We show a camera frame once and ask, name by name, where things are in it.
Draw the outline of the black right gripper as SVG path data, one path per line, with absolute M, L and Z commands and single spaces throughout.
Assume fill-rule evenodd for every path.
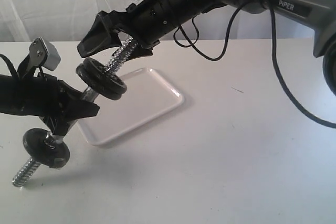
M 78 53 L 81 58 L 87 58 L 120 47 L 118 33 L 123 32 L 138 43 L 128 60 L 150 57 L 162 37 L 209 7 L 210 0 L 142 0 L 124 12 L 112 11 L 110 16 L 100 11 L 78 44 Z

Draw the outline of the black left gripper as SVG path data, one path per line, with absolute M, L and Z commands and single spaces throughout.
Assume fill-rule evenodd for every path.
M 49 74 L 21 79 L 18 95 L 18 114 L 40 117 L 56 136 L 66 136 L 76 120 L 94 117 L 100 109 L 95 91 L 84 94 Z

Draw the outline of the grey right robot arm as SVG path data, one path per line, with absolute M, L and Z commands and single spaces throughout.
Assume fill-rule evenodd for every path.
M 335 90 L 335 0 L 142 0 L 123 12 L 99 12 L 79 43 L 81 57 L 121 46 L 119 33 L 138 42 L 136 57 L 150 55 L 166 34 L 199 14 L 232 6 L 251 14 L 267 9 L 314 31 L 313 55 L 323 58 L 327 85 Z

